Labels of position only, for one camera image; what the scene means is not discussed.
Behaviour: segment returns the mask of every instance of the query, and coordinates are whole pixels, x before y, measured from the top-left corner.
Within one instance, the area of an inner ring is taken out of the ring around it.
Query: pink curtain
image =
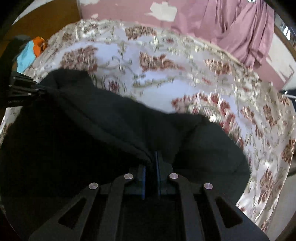
[[[246,66],[259,66],[270,49],[274,11],[263,0],[188,0],[172,29],[210,41]]]

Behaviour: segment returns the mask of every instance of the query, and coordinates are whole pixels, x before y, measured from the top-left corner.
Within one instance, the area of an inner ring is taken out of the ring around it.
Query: bed
[[[48,40],[24,74],[86,70],[96,87],[171,113],[203,114],[243,150],[251,176],[237,207],[267,231],[296,142],[291,101],[217,46],[170,30],[80,20]],[[0,144],[21,107],[8,108]]]

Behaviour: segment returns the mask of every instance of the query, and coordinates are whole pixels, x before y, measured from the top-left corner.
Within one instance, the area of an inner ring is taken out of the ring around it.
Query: silver screw
[[[213,185],[211,183],[205,183],[204,188],[208,189],[208,190],[211,190],[213,188]]]
[[[127,174],[124,175],[124,178],[127,179],[127,180],[130,180],[130,179],[133,178],[133,174],[127,173]]]
[[[89,189],[97,189],[98,186],[99,185],[97,183],[91,183],[91,184],[89,184]]]
[[[179,177],[179,175],[177,174],[177,173],[171,173],[170,175],[169,175],[169,177],[171,178],[171,179],[177,179],[178,177]]]

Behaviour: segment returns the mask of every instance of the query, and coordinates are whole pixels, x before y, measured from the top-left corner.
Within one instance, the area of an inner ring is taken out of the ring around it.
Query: orange cloth
[[[33,51],[36,58],[38,58],[42,54],[42,52],[46,49],[47,43],[41,37],[34,38],[33,43],[34,43]]]

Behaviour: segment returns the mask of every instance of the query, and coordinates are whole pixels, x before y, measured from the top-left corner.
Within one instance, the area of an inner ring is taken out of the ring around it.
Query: black fabric
[[[86,72],[53,71],[41,85],[48,95],[23,107],[0,150],[2,200],[24,239],[89,183],[149,167],[155,151],[234,203],[243,193],[246,158],[207,118],[165,114],[97,89]]]

